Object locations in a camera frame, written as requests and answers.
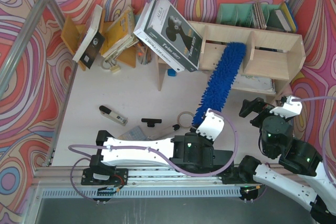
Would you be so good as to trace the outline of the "blue microfiber duster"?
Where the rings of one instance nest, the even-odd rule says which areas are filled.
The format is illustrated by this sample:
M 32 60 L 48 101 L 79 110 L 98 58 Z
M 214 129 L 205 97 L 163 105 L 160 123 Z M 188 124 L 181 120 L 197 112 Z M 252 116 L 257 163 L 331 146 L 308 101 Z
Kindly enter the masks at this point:
M 246 55 L 247 46 L 241 42 L 230 42 L 212 72 L 199 107 L 196 109 L 192 125 L 198 127 L 208 109 L 221 111 Z

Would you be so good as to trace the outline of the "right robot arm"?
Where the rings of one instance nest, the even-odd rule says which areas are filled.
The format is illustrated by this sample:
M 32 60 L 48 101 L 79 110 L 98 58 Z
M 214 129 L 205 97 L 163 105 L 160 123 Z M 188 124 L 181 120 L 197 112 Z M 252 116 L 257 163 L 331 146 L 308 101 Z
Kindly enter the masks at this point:
M 301 113 L 303 101 L 292 95 L 282 97 L 279 106 L 262 98 L 244 100 L 239 116 L 245 118 L 251 112 L 257 113 L 250 123 L 259 128 L 263 155 L 277 159 L 279 165 L 307 184 L 293 181 L 249 155 L 239 164 L 238 174 L 245 182 L 262 183 L 291 198 L 309 211 L 316 222 L 335 223 L 335 178 L 326 171 L 325 156 L 308 142 L 295 138 L 289 124 Z

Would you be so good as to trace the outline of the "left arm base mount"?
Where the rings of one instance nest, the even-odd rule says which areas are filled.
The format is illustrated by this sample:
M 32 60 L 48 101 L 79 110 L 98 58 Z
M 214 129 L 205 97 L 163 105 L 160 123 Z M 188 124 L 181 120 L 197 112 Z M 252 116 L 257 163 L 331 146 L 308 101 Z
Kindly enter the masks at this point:
M 83 170 L 81 185 L 84 186 L 119 186 L 126 185 L 128 180 L 128 169 L 117 168 L 115 174 L 101 175 L 95 173 L 92 168 Z

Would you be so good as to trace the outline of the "masking tape roll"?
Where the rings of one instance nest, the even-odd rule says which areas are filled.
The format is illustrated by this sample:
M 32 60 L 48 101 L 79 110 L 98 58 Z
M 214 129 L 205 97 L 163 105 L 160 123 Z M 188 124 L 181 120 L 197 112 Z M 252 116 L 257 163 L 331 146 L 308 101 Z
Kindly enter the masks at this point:
M 192 127 L 192 122 L 194 118 L 194 113 L 189 111 L 183 111 L 177 116 L 177 124 L 182 129 L 189 129 Z

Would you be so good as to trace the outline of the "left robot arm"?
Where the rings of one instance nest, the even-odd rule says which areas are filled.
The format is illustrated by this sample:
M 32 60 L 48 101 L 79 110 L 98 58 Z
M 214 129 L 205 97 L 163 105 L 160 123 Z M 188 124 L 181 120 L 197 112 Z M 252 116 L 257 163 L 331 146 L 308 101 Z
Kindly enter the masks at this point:
M 221 112 L 207 109 L 195 132 L 150 141 L 126 141 L 107 137 L 92 156 L 102 165 L 158 165 L 171 167 L 191 177 L 210 177 L 223 173 L 234 163 L 238 151 L 238 135 L 234 149 L 217 150 L 213 143 L 230 120 Z

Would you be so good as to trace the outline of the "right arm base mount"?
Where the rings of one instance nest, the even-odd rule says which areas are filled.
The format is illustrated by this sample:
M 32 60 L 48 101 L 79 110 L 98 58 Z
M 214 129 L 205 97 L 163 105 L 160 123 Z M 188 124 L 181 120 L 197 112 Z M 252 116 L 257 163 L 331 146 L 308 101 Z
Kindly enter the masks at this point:
M 250 167 L 229 167 L 218 173 L 217 177 L 222 184 L 263 184 L 253 178 L 255 170 Z

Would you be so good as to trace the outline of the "black T-shaped plastic part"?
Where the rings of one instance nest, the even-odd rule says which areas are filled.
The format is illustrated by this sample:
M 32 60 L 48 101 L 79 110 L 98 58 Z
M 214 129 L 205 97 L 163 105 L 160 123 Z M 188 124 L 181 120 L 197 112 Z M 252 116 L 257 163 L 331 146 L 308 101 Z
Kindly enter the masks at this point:
M 146 123 L 147 127 L 155 127 L 156 124 L 161 124 L 161 119 L 149 119 L 149 118 L 142 118 L 141 122 Z

